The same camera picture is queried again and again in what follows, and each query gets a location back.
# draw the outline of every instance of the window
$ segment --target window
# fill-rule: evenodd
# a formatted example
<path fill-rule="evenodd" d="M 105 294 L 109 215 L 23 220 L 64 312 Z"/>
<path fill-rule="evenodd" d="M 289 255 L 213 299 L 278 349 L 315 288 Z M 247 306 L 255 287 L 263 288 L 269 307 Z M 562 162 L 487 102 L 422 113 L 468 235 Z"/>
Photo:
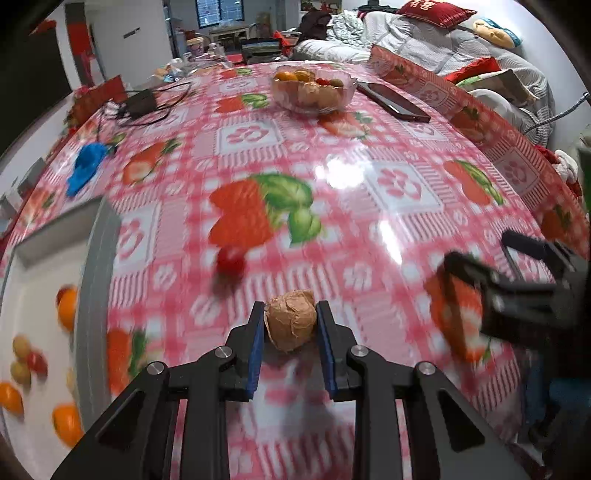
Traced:
<path fill-rule="evenodd" d="M 212 27 L 221 20 L 244 20 L 242 0 L 196 0 L 199 28 Z"/>

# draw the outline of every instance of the red cushion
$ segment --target red cushion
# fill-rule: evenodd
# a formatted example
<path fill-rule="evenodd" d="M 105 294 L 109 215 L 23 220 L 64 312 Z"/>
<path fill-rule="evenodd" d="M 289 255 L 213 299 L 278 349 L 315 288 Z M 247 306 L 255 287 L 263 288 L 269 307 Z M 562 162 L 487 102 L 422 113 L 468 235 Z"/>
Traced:
<path fill-rule="evenodd" d="M 476 13 L 447 2 L 411 0 L 398 10 L 398 15 L 416 18 L 442 28 L 452 28 Z"/>
<path fill-rule="evenodd" d="M 452 83 L 459 83 L 462 80 L 466 80 L 476 75 L 482 75 L 483 73 L 500 72 L 501 67 L 494 57 L 487 57 L 484 59 L 478 59 L 473 61 L 470 65 L 466 65 L 457 72 L 451 72 L 445 75 L 445 79 Z"/>

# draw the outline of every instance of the metal screw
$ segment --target metal screw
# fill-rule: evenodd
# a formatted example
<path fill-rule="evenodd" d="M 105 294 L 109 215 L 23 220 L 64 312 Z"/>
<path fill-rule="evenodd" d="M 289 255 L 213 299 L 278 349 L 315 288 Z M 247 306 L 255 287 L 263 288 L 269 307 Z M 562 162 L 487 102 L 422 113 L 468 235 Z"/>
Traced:
<path fill-rule="evenodd" d="M 164 364 L 162 362 L 152 362 L 148 365 L 148 373 L 150 375 L 160 375 L 164 372 Z"/>
<path fill-rule="evenodd" d="M 495 295 L 492 298 L 492 307 L 497 312 L 502 312 L 505 309 L 505 302 L 503 301 L 503 299 L 501 297 L 499 297 L 498 295 Z"/>
<path fill-rule="evenodd" d="M 351 353 L 354 356 L 365 356 L 369 353 L 369 350 L 366 346 L 363 345 L 353 345 L 351 347 Z"/>
<path fill-rule="evenodd" d="M 423 375 L 433 375 L 437 371 L 437 368 L 431 362 L 421 362 L 417 368 Z"/>
<path fill-rule="evenodd" d="M 226 345 L 222 345 L 216 348 L 216 357 L 228 358 L 232 354 L 232 349 Z"/>

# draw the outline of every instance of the clothes pile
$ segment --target clothes pile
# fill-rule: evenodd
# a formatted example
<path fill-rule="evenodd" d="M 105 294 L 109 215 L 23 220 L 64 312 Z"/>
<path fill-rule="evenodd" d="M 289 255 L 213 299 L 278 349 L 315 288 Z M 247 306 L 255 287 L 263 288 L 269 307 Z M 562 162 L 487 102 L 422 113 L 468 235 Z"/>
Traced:
<path fill-rule="evenodd" d="M 326 40 L 346 43 L 357 48 L 371 47 L 371 41 L 365 34 L 365 26 L 355 12 L 345 10 L 339 15 L 333 15 L 328 26 L 332 26 L 332 30 L 328 29 Z"/>

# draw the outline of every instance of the blue gripper pad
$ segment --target blue gripper pad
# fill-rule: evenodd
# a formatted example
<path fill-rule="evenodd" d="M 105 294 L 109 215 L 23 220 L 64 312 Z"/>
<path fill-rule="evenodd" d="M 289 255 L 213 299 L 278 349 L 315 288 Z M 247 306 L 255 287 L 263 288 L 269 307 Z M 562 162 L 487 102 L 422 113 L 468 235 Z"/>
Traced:
<path fill-rule="evenodd" d="M 258 387 L 258 379 L 261 374 L 262 351 L 265 343 L 264 322 L 262 315 L 258 319 L 251 353 L 248 356 L 248 376 L 246 380 L 246 394 L 250 400 Z"/>
<path fill-rule="evenodd" d="M 316 320 L 318 322 L 316 340 L 318 341 L 324 388 L 329 393 L 329 397 L 333 399 L 336 392 L 335 359 L 333 357 L 332 348 L 330 347 L 330 340 L 324 323 L 322 310 L 319 308 L 318 304 L 316 304 Z"/>

